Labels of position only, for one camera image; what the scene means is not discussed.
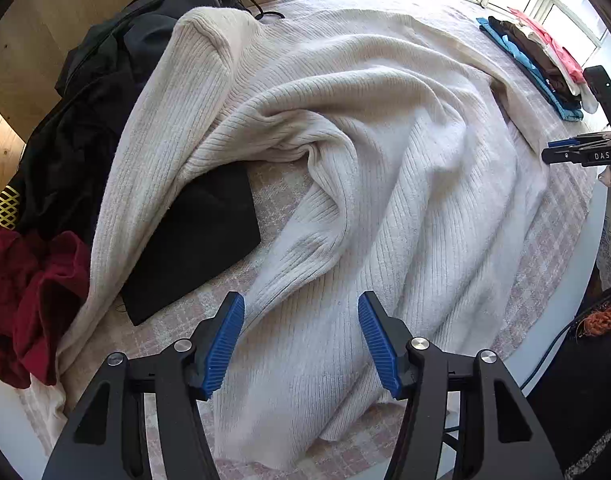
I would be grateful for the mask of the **black folded cloth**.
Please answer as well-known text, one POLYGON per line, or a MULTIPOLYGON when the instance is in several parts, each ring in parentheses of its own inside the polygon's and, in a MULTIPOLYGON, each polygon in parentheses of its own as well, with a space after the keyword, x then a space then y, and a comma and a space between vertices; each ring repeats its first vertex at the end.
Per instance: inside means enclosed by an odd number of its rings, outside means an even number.
POLYGON ((138 326, 246 257, 261 242, 246 165, 191 180, 148 240, 120 296, 138 326))

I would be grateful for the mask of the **white folded garment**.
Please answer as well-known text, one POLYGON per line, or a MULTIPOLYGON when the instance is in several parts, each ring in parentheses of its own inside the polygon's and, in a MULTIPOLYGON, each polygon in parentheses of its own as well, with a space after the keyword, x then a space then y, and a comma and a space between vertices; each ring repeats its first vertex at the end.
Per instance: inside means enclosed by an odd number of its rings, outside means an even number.
POLYGON ((581 65, 562 47, 540 24, 517 11, 517 30, 526 38, 527 45, 523 51, 530 53, 537 64, 545 72, 545 77, 552 86, 558 84, 557 90, 562 96, 565 93, 581 100, 585 112, 594 114, 598 110, 598 102, 583 75, 581 65))

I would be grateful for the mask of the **pink folded garment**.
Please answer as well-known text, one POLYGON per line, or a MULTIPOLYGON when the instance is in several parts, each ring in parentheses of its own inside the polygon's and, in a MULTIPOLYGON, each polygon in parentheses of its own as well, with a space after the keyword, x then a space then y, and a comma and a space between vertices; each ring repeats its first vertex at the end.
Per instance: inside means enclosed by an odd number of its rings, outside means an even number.
POLYGON ((509 12, 517 18, 523 35, 540 47, 565 78, 575 84, 586 83, 581 65, 539 23, 517 9, 510 8, 509 12))

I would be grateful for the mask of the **cream ribbed knit cardigan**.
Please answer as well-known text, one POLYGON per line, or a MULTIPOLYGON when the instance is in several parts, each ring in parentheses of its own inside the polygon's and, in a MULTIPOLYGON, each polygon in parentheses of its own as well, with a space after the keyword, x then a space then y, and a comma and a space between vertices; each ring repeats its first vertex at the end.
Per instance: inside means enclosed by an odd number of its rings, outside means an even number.
POLYGON ((59 367, 73 364, 186 183, 235 160, 305 159, 311 188, 246 292, 213 403, 218 457, 293 466, 380 396, 357 318, 362 292, 444 350, 493 342, 547 183, 544 168, 521 169, 515 133, 545 145, 517 84, 408 15, 261 23, 191 10, 123 130, 88 298, 59 367))

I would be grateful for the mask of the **dark brown folded garment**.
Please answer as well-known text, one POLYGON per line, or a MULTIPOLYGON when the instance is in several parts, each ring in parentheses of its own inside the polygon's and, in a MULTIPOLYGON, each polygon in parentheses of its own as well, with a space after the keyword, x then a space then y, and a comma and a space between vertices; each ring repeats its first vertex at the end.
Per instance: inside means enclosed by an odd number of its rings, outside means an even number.
POLYGON ((579 85, 571 79, 552 48, 540 40, 533 30, 510 21, 499 21, 494 16, 490 16, 488 21, 494 32, 501 37, 506 36, 529 58, 560 100, 562 107, 573 110, 582 106, 579 85))

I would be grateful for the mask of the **dark green black jacket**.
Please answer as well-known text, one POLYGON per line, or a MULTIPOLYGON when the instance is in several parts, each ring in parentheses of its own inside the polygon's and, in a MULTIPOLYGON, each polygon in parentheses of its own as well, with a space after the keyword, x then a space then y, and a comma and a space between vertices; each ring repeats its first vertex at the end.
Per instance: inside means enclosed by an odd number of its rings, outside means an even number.
POLYGON ((0 192, 0 226, 44 240, 94 237, 104 188, 133 107, 177 20, 197 6, 241 10, 243 0, 133 0, 92 26, 68 53, 60 100, 31 133, 0 192))

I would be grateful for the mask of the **dark red velvet garment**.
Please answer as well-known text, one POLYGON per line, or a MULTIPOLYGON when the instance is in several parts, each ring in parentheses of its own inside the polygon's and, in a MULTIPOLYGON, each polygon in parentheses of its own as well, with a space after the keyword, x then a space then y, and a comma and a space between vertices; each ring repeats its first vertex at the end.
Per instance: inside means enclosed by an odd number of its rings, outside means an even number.
POLYGON ((89 290, 89 247, 74 233, 47 243, 0 226, 0 380, 57 382, 59 341, 89 290))

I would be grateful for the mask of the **blue folded garment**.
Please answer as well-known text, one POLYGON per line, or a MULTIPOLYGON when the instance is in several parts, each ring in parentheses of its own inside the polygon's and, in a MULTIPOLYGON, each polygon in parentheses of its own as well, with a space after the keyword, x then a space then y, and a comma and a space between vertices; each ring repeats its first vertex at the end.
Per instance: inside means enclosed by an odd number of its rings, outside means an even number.
POLYGON ((543 67, 530 52, 522 49, 524 44, 532 44, 531 40, 519 40, 493 16, 488 20, 477 18, 477 22, 481 32, 485 32, 515 60, 546 101, 552 104, 561 119, 567 122, 579 122, 583 119, 581 98, 570 93, 559 69, 551 60, 547 61, 547 67, 543 67))

